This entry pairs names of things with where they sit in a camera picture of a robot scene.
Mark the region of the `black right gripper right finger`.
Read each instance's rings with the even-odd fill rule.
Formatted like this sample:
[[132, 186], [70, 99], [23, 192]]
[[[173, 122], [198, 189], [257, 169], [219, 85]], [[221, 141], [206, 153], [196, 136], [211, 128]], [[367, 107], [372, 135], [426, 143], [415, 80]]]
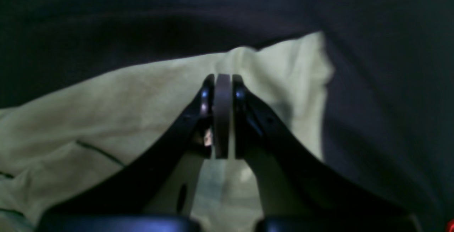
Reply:
[[232, 77], [235, 155], [256, 177], [256, 232], [420, 232], [414, 216], [312, 155], [277, 114]]

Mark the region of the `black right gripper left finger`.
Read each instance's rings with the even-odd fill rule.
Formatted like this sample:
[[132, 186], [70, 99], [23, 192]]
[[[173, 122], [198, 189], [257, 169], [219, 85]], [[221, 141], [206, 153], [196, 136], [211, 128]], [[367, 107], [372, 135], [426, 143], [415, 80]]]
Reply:
[[228, 158], [231, 77], [209, 74], [169, 129], [120, 172], [44, 213], [38, 232], [201, 232], [190, 218], [206, 159]]

